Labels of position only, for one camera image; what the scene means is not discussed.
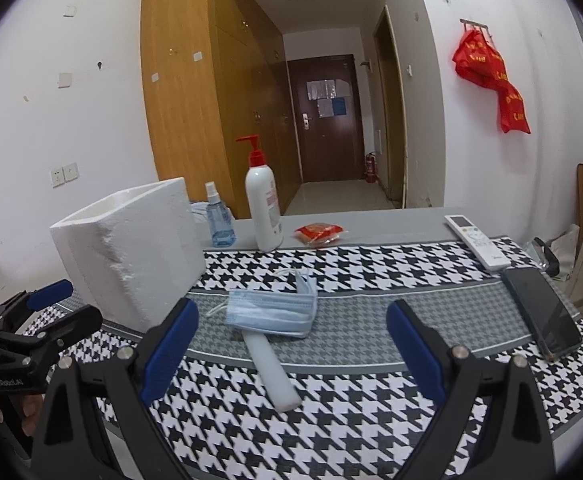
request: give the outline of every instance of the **spray bottle cap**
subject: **spray bottle cap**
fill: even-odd
[[[258,166],[265,166],[267,164],[265,162],[265,153],[258,149],[258,136],[250,135],[247,137],[240,137],[239,139],[236,139],[236,142],[240,142],[241,140],[248,140],[252,143],[252,151],[249,153],[249,167],[256,168]]]
[[[207,202],[210,204],[217,204],[220,202],[220,195],[216,191],[216,184],[214,182],[208,182],[205,184],[207,189]]]

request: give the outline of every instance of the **black phone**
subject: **black phone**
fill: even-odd
[[[507,269],[502,278],[545,359],[557,361],[582,344],[574,320],[538,269]]]

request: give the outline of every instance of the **floor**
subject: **floor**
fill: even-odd
[[[341,180],[302,184],[285,214],[307,215],[393,208],[392,202],[378,184],[368,184],[365,180]]]

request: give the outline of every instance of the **snack package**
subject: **snack package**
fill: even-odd
[[[322,247],[342,238],[347,234],[347,231],[340,225],[317,222],[296,229],[294,233],[305,245],[309,247]]]

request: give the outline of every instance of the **white foam box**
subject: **white foam box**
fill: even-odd
[[[139,332],[159,325],[206,267],[182,178],[114,193],[50,231],[84,303]]]

